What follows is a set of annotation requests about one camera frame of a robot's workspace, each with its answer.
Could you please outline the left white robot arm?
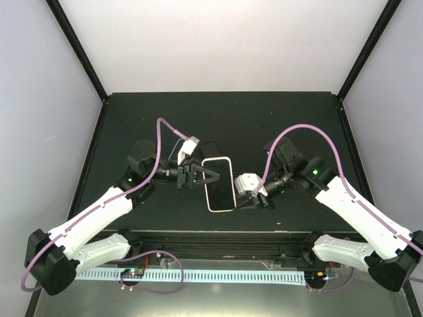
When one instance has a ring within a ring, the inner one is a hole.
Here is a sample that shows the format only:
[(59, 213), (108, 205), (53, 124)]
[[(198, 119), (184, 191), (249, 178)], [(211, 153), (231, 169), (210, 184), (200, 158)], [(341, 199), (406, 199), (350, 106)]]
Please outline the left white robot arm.
[(174, 161), (161, 159), (161, 144), (150, 140), (135, 143), (122, 177), (92, 205), (66, 223), (44, 232), (37, 229), (28, 237), (25, 273), (20, 282), (29, 291), (26, 278), (35, 278), (35, 291), (49, 295), (64, 291), (76, 276), (111, 261), (136, 263), (142, 254), (139, 240), (128, 229), (93, 242), (92, 238), (116, 219), (141, 205), (154, 190), (153, 180), (174, 182), (178, 188), (195, 188), (223, 178), (216, 167), (208, 168), (191, 155), (198, 145), (187, 138)]

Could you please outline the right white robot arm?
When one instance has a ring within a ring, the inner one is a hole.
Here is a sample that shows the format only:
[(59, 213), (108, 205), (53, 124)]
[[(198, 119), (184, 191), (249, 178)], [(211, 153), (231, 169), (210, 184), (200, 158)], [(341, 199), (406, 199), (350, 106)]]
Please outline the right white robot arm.
[(239, 209), (272, 209), (272, 199), (297, 190), (315, 198), (343, 218), (363, 238), (354, 242), (312, 232), (300, 250), (308, 266), (336, 262), (367, 272), (384, 289), (398, 292), (422, 259), (422, 231), (411, 232), (390, 220), (344, 181), (320, 157), (310, 160), (287, 137), (268, 155), (276, 171), (260, 178), (253, 173), (238, 176)]

